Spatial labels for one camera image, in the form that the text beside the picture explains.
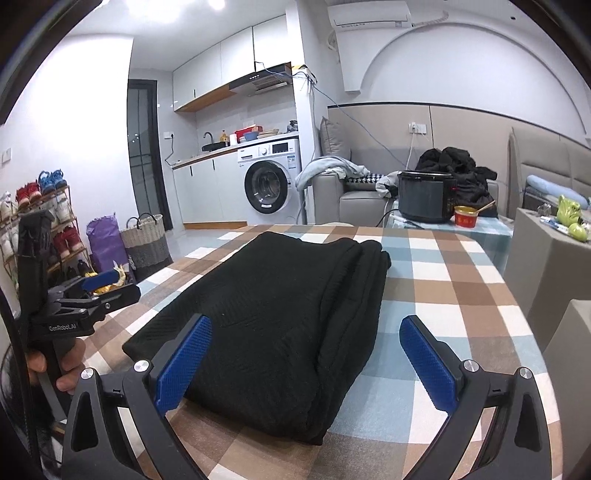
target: air conditioner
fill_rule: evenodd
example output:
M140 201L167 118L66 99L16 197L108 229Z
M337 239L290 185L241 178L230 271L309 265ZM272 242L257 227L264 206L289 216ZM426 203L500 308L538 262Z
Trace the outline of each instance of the air conditioner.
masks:
M337 33L367 28L411 28L408 4L382 0L329 7L329 17Z

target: blue gripper pad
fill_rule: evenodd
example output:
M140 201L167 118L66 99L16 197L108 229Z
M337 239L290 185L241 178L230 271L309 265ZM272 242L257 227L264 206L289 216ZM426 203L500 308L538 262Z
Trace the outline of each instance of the blue gripper pad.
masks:
M182 340L156 382L154 404L162 416L180 404L212 341L212 321L202 316Z
M436 352L436 346L423 335L416 320L420 322L417 316L411 315L402 321L400 345L423 382L435 408L451 415L457 407L456 379ZM422 322L420 325L429 333Z

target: purple bag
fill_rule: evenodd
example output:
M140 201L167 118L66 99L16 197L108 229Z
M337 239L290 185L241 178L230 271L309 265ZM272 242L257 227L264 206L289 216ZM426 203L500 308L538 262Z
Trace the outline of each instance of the purple bag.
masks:
M113 262L116 262L133 278L115 214L92 220L86 227L86 235L99 273L112 270Z

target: sofa cushion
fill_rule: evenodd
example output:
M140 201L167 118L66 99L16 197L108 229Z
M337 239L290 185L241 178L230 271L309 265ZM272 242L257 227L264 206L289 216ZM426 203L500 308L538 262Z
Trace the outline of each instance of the sofa cushion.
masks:
M355 226L376 226L387 203L378 192L345 192L339 202L340 221Z
M320 140L323 155L334 155L351 160L351 146L345 131L338 123L323 117L320 124Z

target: white wall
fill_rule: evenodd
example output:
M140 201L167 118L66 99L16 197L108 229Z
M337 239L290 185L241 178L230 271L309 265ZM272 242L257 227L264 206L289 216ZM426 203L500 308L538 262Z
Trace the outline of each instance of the white wall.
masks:
M295 102L294 89L284 87L251 97L235 95L198 111L195 118L199 151L211 142L209 135L203 138L205 132L212 133L214 142L220 141L222 130L230 136L253 124L262 125L265 130L278 128L285 133L290 121L296 119Z
M2 191L62 169L81 237L94 218L137 215L127 147L127 79L133 39L88 35L64 39L24 89L6 124L0 151ZM0 286L9 281L0 269Z
M174 155L168 159L170 164L191 158L198 154L199 136L197 124L192 113L176 113L173 108L173 72L151 69L130 69L130 79L156 80L158 82L158 140L164 173L164 187L170 208L170 216L175 228L183 227L173 169L164 161L171 150L171 141L165 140L165 132L174 132Z
M410 4L413 22L441 10ZM539 35L450 9L447 22L417 29L339 34L349 102L424 102L501 113L586 143L585 83L562 51Z

